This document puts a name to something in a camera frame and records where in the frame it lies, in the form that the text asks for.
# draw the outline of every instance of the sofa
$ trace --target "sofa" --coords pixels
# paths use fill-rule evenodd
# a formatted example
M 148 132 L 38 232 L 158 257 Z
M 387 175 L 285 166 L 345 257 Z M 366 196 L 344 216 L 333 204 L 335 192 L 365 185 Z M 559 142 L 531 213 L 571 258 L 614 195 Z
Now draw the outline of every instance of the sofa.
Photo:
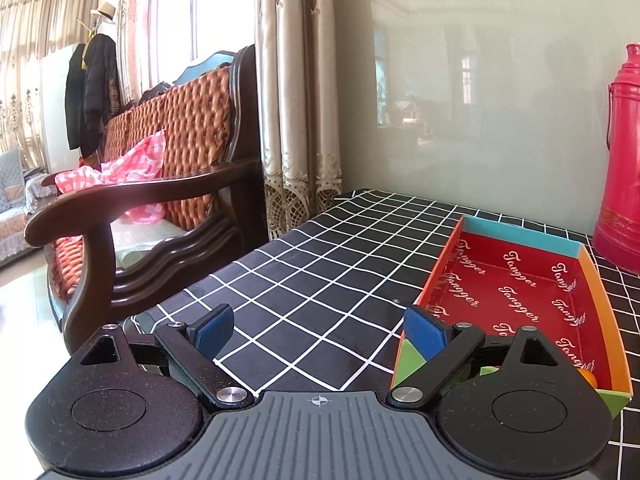
M 161 178 L 57 197 L 27 223 L 46 247 L 49 299 L 73 353 L 105 323 L 122 322 L 268 240 L 260 162 L 255 48 L 114 117 L 102 160 L 164 129 Z M 128 224 L 162 203 L 158 224 Z
M 56 194 L 42 185 L 44 168 L 23 171 L 20 162 L 19 148 L 0 155 L 0 266 L 33 251 L 24 239 L 27 219 Z

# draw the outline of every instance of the tiled floor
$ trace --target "tiled floor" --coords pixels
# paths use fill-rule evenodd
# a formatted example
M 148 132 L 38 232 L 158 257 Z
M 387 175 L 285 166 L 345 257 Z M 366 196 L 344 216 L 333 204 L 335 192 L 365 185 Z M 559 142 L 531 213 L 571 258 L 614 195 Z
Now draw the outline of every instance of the tiled floor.
M 0 478 L 42 472 L 24 433 L 31 401 L 68 359 L 49 309 L 44 254 L 0 269 Z

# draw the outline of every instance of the orange ball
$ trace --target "orange ball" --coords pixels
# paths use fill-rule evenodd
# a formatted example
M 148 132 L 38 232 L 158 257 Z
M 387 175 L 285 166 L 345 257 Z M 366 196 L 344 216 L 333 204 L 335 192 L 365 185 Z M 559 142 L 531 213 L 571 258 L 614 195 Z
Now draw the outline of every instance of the orange ball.
M 578 371 L 591 386 L 594 388 L 598 387 L 598 380 L 592 372 L 585 370 L 584 368 L 578 368 Z

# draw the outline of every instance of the red tray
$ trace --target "red tray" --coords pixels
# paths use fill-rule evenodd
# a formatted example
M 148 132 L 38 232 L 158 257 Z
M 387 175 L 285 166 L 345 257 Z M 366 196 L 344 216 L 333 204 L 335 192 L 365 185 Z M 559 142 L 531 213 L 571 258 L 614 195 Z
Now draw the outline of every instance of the red tray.
M 523 325 L 536 326 L 575 367 L 591 371 L 601 395 L 611 392 L 620 410 L 630 399 L 617 322 L 598 271 L 579 242 L 462 217 L 416 303 L 447 324 L 471 322 L 488 335 L 511 336 Z M 403 334 L 393 384 L 399 382 L 398 368 L 406 376 L 421 365 L 415 349 L 405 356 L 413 364 L 402 362 L 405 344 Z

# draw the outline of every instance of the curtain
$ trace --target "curtain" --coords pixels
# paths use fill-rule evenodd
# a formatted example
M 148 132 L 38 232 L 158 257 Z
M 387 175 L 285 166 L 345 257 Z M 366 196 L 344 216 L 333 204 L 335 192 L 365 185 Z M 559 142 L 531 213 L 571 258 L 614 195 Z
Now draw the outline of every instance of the curtain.
M 334 0 L 255 0 L 262 161 L 271 238 L 340 194 Z
M 0 0 L 0 152 L 20 147 L 25 168 L 45 166 L 40 59 L 87 31 L 98 0 Z
M 120 0 L 117 57 L 122 103 L 138 100 L 151 88 L 149 75 L 148 13 L 150 0 Z

